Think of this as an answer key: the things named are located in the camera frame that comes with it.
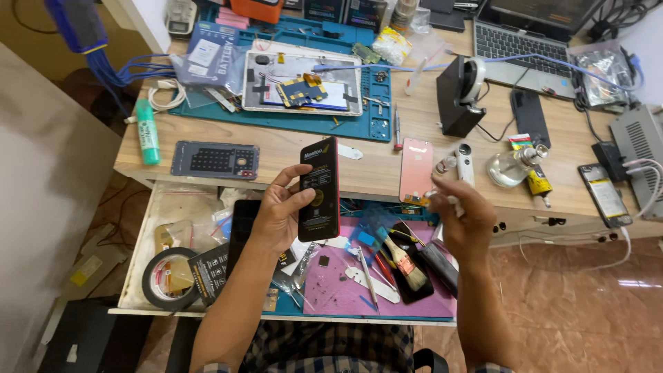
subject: person's left hand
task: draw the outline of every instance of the person's left hand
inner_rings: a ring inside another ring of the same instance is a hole
[[[265,191],[250,241],[279,254],[292,245],[298,234],[299,210],[313,201],[316,192],[311,188],[299,192],[299,183],[286,187],[311,170],[311,165],[295,165],[278,174]]]

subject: hand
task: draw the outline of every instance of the hand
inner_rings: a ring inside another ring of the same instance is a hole
[[[444,245],[459,265],[481,263],[488,255],[488,245],[497,220],[493,205],[463,181],[444,181],[432,178],[437,194],[430,197],[429,210],[440,214],[444,224]],[[465,214],[457,217],[455,208],[447,201],[456,196]]]
[[[265,191],[249,241],[278,254],[292,245],[298,233],[299,210],[313,201],[316,192],[311,188],[299,192],[299,183],[286,187],[295,177],[312,170],[311,165],[295,165],[278,174]]]

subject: glass jar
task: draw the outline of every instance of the glass jar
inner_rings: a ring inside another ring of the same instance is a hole
[[[488,175],[496,185],[513,188],[520,184],[543,158],[548,158],[548,148],[545,145],[498,153],[488,160]]]

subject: yellow glue tube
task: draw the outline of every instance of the yellow glue tube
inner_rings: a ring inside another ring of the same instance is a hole
[[[529,133],[509,136],[508,139],[513,150],[518,150],[525,147],[534,147]],[[546,179],[546,175],[543,173],[540,165],[537,165],[527,175],[527,185],[530,187],[532,196],[541,197],[541,199],[543,199],[543,203],[546,204],[546,207],[550,208],[548,193],[552,192],[552,186],[548,182],[548,179]]]

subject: gray power supply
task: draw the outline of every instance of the gray power supply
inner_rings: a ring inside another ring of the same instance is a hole
[[[625,157],[624,162],[648,158],[663,163],[663,106],[639,106],[620,115],[610,123],[610,128],[621,155]],[[656,173],[650,169],[635,173],[631,185],[642,208],[655,193]],[[662,202],[663,196],[658,197],[652,208],[642,217],[647,220],[663,221]]]

